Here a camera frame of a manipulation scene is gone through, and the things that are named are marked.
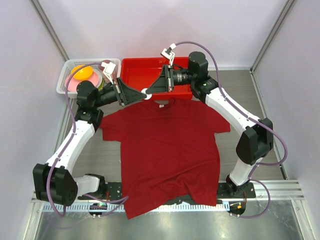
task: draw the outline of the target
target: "cable connector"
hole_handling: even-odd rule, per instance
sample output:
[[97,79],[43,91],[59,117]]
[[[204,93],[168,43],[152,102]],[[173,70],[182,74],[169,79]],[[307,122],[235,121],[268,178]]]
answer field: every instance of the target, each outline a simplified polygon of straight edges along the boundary
[[161,55],[169,60],[170,66],[174,64],[174,59],[176,54],[172,50],[175,49],[176,47],[177,46],[174,43],[172,43],[168,49],[164,48],[163,51],[161,52]]
[[112,73],[114,72],[114,70],[116,69],[116,64],[114,64],[113,62],[102,62],[101,66],[104,68],[103,69],[103,74],[109,79],[111,84],[114,84],[114,81],[112,79]]

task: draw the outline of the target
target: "red t-shirt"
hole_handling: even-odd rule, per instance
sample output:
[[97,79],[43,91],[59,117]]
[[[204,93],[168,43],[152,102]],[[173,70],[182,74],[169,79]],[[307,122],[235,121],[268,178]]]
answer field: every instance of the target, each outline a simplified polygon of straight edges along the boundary
[[220,157],[215,133],[230,124],[200,101],[133,104],[102,119],[105,141],[121,142],[122,195],[128,219],[190,194],[215,206]]

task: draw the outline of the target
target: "red plastic bin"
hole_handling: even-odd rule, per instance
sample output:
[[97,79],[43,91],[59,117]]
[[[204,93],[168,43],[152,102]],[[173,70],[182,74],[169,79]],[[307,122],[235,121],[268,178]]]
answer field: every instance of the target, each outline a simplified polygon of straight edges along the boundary
[[[141,91],[150,87],[159,77],[162,66],[168,63],[168,60],[164,57],[125,58],[122,60],[121,78],[130,87]],[[174,63],[187,68],[188,57],[175,57]],[[191,99],[192,96],[190,86],[183,85],[175,86],[173,92],[154,93],[151,99]]]

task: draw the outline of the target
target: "t-shirt sleeve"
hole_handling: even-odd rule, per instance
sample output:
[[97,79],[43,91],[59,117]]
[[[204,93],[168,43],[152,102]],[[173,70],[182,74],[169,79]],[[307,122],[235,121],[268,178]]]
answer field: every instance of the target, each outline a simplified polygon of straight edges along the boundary
[[102,118],[100,128],[104,141],[119,141],[125,137],[128,118],[126,109],[121,109]]
[[199,120],[207,125],[215,133],[230,132],[230,123],[225,120],[216,110],[208,105],[197,101],[194,104]]

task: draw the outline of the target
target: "white wall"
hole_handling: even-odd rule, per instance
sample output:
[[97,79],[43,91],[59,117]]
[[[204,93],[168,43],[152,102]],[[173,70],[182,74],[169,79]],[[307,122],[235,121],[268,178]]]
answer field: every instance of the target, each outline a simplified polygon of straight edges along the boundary
[[32,170],[57,141],[65,104],[55,86],[64,62],[29,1],[3,1],[0,20],[0,239],[17,240]]
[[70,58],[159,57],[171,43],[195,41],[225,68],[252,66],[285,2],[40,0]]
[[297,1],[267,51],[256,78],[289,155],[285,169],[298,179],[320,228],[320,1]]

